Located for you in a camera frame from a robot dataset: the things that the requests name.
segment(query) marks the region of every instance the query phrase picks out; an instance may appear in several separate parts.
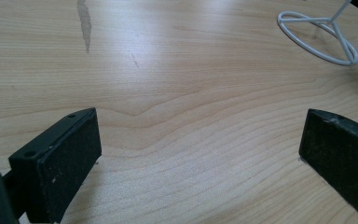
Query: white wire stand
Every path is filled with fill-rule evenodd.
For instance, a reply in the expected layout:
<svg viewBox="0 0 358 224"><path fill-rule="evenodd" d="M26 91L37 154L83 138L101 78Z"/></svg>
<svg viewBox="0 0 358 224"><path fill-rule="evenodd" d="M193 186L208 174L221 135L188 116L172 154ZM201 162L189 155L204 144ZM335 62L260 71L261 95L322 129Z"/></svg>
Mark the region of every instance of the white wire stand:
<svg viewBox="0 0 358 224"><path fill-rule="evenodd" d="M336 23L336 18L341 14L341 12L348 6L351 0L346 0L346 2L342 5L342 7L338 10L338 12L332 18L311 18L306 15L300 14L294 11L284 11L281 12L278 16L278 24L284 33L289 36L293 41L295 41L300 47L306 49L310 53L327 60L330 63L337 63L341 65L353 65L358 63L358 52L353 47L353 45L344 38L342 33L339 31L338 25ZM334 58L332 56L321 53L319 50L311 47L310 45L304 43L301 39L295 36L287 27L287 22L310 22L328 32L330 35L333 35L336 39L339 40L342 48L344 48L345 54L347 55L347 61L340 60Z"/></svg>

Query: screw hole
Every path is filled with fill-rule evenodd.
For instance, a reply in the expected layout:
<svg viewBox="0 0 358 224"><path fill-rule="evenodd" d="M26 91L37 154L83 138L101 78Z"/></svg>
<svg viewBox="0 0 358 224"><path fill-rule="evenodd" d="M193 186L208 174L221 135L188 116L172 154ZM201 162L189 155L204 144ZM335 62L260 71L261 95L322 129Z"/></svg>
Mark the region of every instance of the screw hole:
<svg viewBox="0 0 358 224"><path fill-rule="evenodd" d="M29 151L29 152L26 152L26 153L24 154L24 156L28 158L28 157L33 157L35 154L36 154L36 152L34 152L34 151Z"/></svg>

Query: small hole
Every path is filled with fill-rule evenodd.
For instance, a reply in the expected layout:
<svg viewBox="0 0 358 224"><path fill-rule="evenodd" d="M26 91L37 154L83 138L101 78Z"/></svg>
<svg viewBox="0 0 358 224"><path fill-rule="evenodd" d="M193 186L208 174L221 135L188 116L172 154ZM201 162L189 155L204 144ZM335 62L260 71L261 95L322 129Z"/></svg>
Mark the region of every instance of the small hole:
<svg viewBox="0 0 358 224"><path fill-rule="evenodd" d="M24 154L25 157L33 157L34 154L36 154L34 151L29 151L27 153Z"/></svg>

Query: wooden table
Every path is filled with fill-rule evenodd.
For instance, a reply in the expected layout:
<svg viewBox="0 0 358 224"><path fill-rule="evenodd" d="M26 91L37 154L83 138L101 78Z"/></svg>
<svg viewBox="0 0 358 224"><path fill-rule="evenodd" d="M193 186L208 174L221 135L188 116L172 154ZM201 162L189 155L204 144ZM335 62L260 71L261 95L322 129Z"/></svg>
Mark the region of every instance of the wooden table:
<svg viewBox="0 0 358 224"><path fill-rule="evenodd" d="M342 3L0 1L0 172L58 119L96 107L103 155L62 223L358 223L298 159L309 108L358 121L358 64L309 54L276 22ZM337 22L358 49L358 8ZM328 33L293 29L344 57Z"/></svg>

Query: light wood surface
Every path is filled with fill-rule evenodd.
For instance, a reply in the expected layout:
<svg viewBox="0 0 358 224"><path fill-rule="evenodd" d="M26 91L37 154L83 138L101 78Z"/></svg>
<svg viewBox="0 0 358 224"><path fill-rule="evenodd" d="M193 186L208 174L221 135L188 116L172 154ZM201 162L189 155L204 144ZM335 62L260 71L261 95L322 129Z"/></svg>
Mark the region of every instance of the light wood surface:
<svg viewBox="0 0 358 224"><path fill-rule="evenodd" d="M94 106L103 155L62 223L358 223L298 159L309 108L358 121L358 64L309 54L276 22L342 3L0 1L0 172L58 119ZM358 8L337 22L358 49ZM324 31L293 29L344 57Z"/></svg>

